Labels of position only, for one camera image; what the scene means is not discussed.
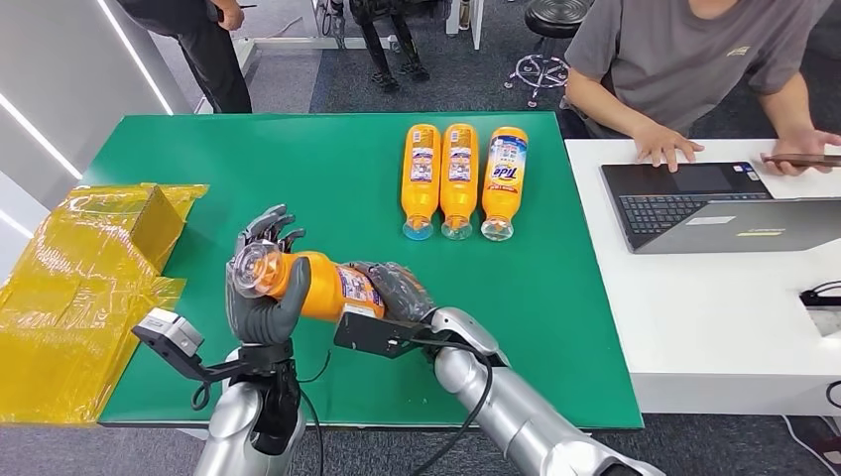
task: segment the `sleeve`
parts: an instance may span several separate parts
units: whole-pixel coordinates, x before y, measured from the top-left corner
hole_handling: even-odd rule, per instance
[[[800,71],[809,32],[814,26],[814,12],[801,6],[762,46],[748,70],[749,84],[760,94],[774,94]]]
[[[616,56],[623,0],[595,0],[566,50],[566,62],[585,76],[600,80]]]

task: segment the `led light strip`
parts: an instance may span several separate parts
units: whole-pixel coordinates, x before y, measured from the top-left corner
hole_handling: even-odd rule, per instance
[[[81,179],[81,173],[78,171],[78,169],[74,167],[73,164],[71,164],[70,161],[67,160],[61,154],[61,152],[59,152],[59,150],[56,149],[56,147],[53,146],[53,144],[51,144],[50,141],[47,140],[46,137],[44,137],[44,134],[42,134],[41,131],[36,129],[35,126],[33,126],[32,123],[29,122],[29,120],[26,117],[24,117],[23,114],[21,114],[21,111],[19,111],[14,104],[12,104],[11,102],[9,102],[8,99],[6,99],[6,96],[4,96],[2,92],[0,92],[0,106],[3,106],[3,109],[6,109],[6,112],[8,112],[16,121],[18,121],[18,124],[20,124],[21,127],[23,127],[29,133],[29,135],[32,136],[33,139],[38,141],[38,143],[41,144],[41,147],[43,147],[48,154],[53,156],[53,159],[56,159],[56,161],[58,161],[62,167],[67,169],[67,171],[70,172],[70,174],[76,179]]]
[[[7,225],[19,231],[22,235],[26,236],[27,238],[32,239],[32,232],[24,228],[24,225],[15,221],[14,218],[7,215],[3,210],[0,210],[0,220],[5,221]]]
[[[164,98],[164,94],[161,93],[161,90],[158,88],[158,85],[155,84],[155,81],[152,79],[152,75],[149,74],[149,71],[146,69],[146,66],[140,61],[140,56],[138,56],[137,52],[132,47],[131,43],[129,42],[128,37],[126,37],[125,32],[123,29],[120,28],[120,24],[117,23],[117,19],[114,18],[114,14],[111,13],[111,10],[105,5],[105,0],[96,0],[96,3],[99,4],[99,8],[102,9],[102,12],[108,17],[108,21],[111,23],[111,26],[114,28],[114,31],[117,32],[117,36],[120,37],[120,41],[123,42],[123,46],[126,47],[128,50],[129,55],[134,60],[134,63],[137,65],[137,68],[143,74],[143,77],[146,78],[146,82],[149,83],[149,87],[152,88],[152,91],[155,92],[155,95],[158,96],[158,100],[161,101],[161,105],[164,106],[164,110],[167,111],[167,114],[173,115],[173,108],[170,107],[170,104],[167,102],[167,99]]]

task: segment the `black stool seat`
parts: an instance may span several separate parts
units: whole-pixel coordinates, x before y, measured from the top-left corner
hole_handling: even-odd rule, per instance
[[[592,0],[534,0],[526,8],[526,26],[548,38],[572,38]]]

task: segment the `stool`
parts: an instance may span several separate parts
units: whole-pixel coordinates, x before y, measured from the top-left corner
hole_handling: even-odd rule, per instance
[[[534,0],[526,8],[526,26],[541,36],[536,48],[539,53],[517,61],[504,85],[513,88],[512,80],[517,77],[530,86],[533,90],[529,107],[538,106],[541,89],[566,85],[569,66],[552,52],[557,40],[575,36],[591,4],[592,0]]]

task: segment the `orange bottle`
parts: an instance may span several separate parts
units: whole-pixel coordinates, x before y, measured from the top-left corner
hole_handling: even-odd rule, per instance
[[[234,259],[234,286],[247,298],[282,298],[289,285],[292,264],[300,256],[309,258],[309,292],[301,314],[335,322],[345,310],[380,318],[385,312],[380,295],[362,273],[333,263],[314,251],[282,253],[275,243],[252,243]]]
[[[479,195],[479,135],[469,124],[453,124],[444,132],[441,165],[441,234],[463,240],[473,233],[470,215]]]
[[[403,234],[413,240],[432,235],[432,214],[438,209],[441,135],[435,126],[417,124],[406,135],[400,203],[406,213]]]
[[[511,220],[520,209],[528,142],[526,133],[516,127],[500,127],[491,136],[482,191],[487,215],[482,234],[489,240],[503,241],[514,235]]]

